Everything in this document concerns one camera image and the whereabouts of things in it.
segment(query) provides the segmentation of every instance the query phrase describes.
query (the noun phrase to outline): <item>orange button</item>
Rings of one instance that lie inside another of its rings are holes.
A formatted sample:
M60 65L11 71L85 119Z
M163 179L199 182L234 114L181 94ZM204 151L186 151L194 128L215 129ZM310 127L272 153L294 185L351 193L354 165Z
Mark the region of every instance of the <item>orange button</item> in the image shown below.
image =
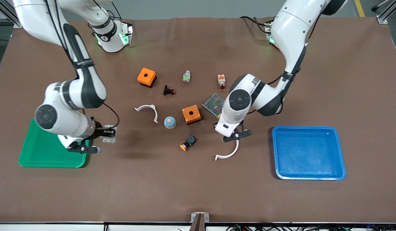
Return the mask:
M182 109L182 114L185 118L186 124L191 124L201 120L201 114L199 113L196 105Z
M155 83L156 80L155 71L143 68L141 70L141 73L138 75L137 80L141 85L152 88L152 85Z

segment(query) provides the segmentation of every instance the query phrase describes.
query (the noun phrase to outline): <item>green indicator light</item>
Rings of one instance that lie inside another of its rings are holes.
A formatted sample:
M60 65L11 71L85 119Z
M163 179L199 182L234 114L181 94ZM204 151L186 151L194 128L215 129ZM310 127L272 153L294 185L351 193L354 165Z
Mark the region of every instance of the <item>green indicator light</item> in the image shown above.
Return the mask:
M101 42L99 41L99 38L98 38L97 34L95 34L95 38L97 38L98 45L100 45L100 46L101 46Z

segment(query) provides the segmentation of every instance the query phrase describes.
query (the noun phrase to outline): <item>green tray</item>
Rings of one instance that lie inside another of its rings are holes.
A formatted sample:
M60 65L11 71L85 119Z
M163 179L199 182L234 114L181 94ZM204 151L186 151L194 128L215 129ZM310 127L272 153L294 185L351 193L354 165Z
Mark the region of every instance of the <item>green tray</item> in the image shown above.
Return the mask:
M86 153L69 152L56 134L42 130L32 120L22 146L19 165L39 168L79 168L84 164L86 157Z

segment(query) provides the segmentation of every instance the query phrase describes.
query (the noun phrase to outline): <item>white robotic arm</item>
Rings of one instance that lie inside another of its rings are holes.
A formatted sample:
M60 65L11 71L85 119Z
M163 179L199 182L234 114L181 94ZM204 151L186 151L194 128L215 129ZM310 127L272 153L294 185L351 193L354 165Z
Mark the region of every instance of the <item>white robotic arm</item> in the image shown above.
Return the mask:
M35 121L43 130L58 135L67 149L90 136L96 138L101 125L78 110L100 107L106 89L78 31L69 25L54 0L14 0L23 28L32 36L66 49L77 77L50 84L45 99L35 111Z
M58 0L63 9L83 17L95 31L98 44L107 52L120 51L129 45L132 36L132 25L111 19L102 8L112 0Z
M286 66L276 87L271 87L255 76L239 76L231 86L215 130L224 141L238 140L251 135L238 131L250 107L263 116L281 112L283 101L306 53L306 35L320 14L332 15L347 0L287 0L271 26L274 45L283 53Z

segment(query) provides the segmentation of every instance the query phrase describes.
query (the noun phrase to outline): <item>brown mat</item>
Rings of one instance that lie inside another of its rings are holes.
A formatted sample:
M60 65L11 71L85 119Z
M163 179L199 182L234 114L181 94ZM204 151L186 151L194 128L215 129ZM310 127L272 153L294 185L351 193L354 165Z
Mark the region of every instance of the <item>brown mat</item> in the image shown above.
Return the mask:
M387 25L374 18L322 18L302 71L282 114L248 115L253 135L222 143L216 120L187 126L181 109L211 94L227 96L239 75L269 82L284 58L265 35L242 19L136 21L133 47L104 52L86 22L81 32L121 117L117 143L102 143L80 169L22 168L17 161L29 122L48 84L74 77L62 49L14 30L0 66L0 222L182 221L206 211L213 222L396 222L396 51ZM155 70L152 89L136 81L143 67ZM190 83L182 82L190 70ZM225 74L227 89L217 86ZM164 85L175 96L163 96ZM154 114L134 107L155 104ZM106 108L87 110L114 124ZM163 126L166 116L178 120ZM279 180L270 129L284 125L333 126L340 135L347 177L343 181ZM183 152L190 135L196 145Z

